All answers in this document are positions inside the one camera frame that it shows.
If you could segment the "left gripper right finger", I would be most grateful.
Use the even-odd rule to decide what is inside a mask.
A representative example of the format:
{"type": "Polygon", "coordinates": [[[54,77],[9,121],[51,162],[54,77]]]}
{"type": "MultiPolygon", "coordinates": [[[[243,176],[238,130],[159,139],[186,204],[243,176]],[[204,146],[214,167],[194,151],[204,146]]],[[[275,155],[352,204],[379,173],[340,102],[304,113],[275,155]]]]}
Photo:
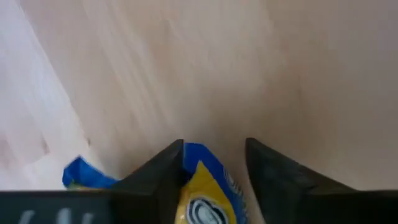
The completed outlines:
{"type": "Polygon", "coordinates": [[[245,141],[246,167],[266,223],[293,223],[306,194],[335,194],[354,189],[320,174],[255,138],[245,141]]]}

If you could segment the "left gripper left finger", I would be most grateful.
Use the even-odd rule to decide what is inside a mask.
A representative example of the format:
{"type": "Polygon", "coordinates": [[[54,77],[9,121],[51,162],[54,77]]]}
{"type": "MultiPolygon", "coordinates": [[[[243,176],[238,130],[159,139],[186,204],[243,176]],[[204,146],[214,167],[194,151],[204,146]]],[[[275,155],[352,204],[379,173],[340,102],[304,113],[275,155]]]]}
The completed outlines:
{"type": "Polygon", "coordinates": [[[171,224],[184,183],[182,168],[184,141],[178,139],[112,185],[115,223],[171,224]]]}

